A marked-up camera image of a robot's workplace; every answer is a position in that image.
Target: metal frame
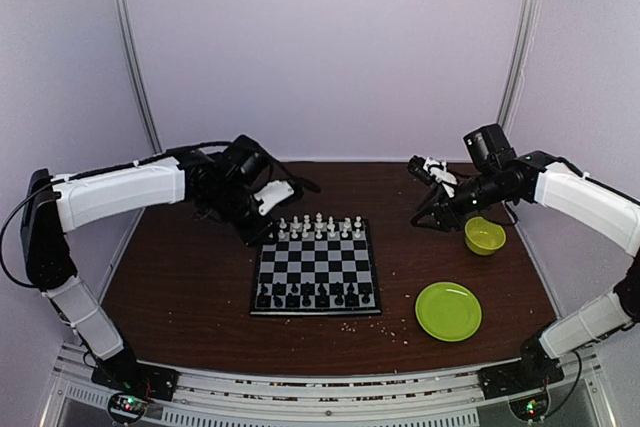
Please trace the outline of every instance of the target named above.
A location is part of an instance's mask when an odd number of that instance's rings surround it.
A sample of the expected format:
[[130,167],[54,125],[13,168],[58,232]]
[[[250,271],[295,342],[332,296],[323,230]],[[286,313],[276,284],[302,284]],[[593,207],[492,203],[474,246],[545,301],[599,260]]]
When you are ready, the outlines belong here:
[[147,99],[147,91],[142,80],[142,71],[140,69],[140,62],[138,61],[138,54],[133,41],[133,30],[131,28],[131,19],[129,17],[127,0],[115,0],[115,2],[116,10],[118,12],[118,21],[120,23],[120,34],[122,35],[122,43],[127,59],[127,67],[131,78],[131,84],[133,85],[136,102],[138,104],[138,110],[140,111],[140,116],[142,118],[142,124],[147,135],[147,140],[151,144],[153,151],[155,153],[159,153],[162,152],[162,145],[160,144],[160,137],[158,136],[158,130],[156,129],[153,115],[151,114],[149,101]]
[[[56,427],[67,399],[100,409],[106,406],[112,392],[91,383],[92,368],[84,364],[84,352],[83,347],[62,346],[40,426]],[[598,359],[593,350],[583,351],[583,359],[583,379],[599,425],[615,427]],[[569,384],[575,379],[577,362],[574,356],[563,360],[567,377],[562,384]],[[145,420],[174,427],[439,427],[449,419],[448,425],[476,427],[478,408],[508,401],[506,397],[484,400],[477,371],[485,366],[353,377],[257,376],[178,368],[173,401],[154,403]]]
[[521,88],[522,70],[533,38],[533,28],[536,22],[539,3],[540,0],[522,0],[516,43],[513,49],[511,67],[509,68],[509,75],[507,76],[507,83],[504,88],[497,120],[498,124],[500,124],[507,133],[509,132],[513,109],[515,108],[517,96]]

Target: white wall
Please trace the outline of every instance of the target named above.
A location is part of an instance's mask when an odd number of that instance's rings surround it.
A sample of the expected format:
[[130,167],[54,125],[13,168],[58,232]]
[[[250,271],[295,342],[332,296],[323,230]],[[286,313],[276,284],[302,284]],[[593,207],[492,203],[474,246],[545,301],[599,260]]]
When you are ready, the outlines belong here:
[[[75,172],[150,154],[135,110],[113,0],[0,0],[0,218],[41,167]],[[90,287],[102,283],[132,215],[72,233]],[[14,224],[5,259],[24,278]],[[33,425],[66,330],[37,293],[0,275],[2,425]]]
[[[542,0],[510,140],[521,154],[563,155],[640,198],[640,0]],[[540,207],[524,233],[563,314],[604,292],[630,265],[612,243]],[[599,355],[624,427],[640,425],[640,330]]]
[[128,0],[164,147],[466,159],[496,119],[521,0]]

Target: yellow-green bowl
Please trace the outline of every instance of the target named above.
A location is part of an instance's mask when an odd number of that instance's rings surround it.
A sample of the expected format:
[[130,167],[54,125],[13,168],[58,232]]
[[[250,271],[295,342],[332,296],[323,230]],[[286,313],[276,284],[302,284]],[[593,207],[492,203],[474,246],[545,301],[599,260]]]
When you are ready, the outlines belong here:
[[507,241],[504,229],[482,217],[469,219],[464,226],[464,241],[478,255],[495,254]]

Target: table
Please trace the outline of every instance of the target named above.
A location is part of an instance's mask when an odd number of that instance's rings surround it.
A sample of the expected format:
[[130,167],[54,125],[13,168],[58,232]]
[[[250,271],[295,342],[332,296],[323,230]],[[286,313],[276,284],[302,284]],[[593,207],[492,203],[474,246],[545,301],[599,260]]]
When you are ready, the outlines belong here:
[[[405,164],[289,168],[323,193],[306,194],[276,217],[320,211],[369,219],[383,314],[251,317],[254,251],[231,226],[194,221],[190,204],[155,206],[144,213],[104,301],[141,360],[272,375],[425,371],[516,357],[527,337],[555,319],[514,228],[506,228],[502,250],[479,257],[461,232],[409,225],[427,189]],[[435,340],[415,320],[418,293],[445,280],[468,287],[482,305],[482,325],[467,341]]]

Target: brown wooden table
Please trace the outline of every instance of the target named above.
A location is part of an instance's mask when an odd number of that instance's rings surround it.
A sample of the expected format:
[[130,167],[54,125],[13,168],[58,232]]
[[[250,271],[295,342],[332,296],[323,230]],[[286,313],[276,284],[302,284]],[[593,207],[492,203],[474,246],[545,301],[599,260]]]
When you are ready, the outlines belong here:
[[[276,217],[320,211],[370,220],[384,313],[372,317],[249,316],[254,252],[229,225],[191,219],[193,206],[147,209],[104,307],[142,360],[252,374],[411,372],[515,357],[523,340],[554,320],[513,228],[491,257],[462,233],[409,225],[426,188],[404,164],[294,163],[323,188]],[[454,281],[478,297],[483,320],[460,343],[431,338],[415,320],[427,285]]]

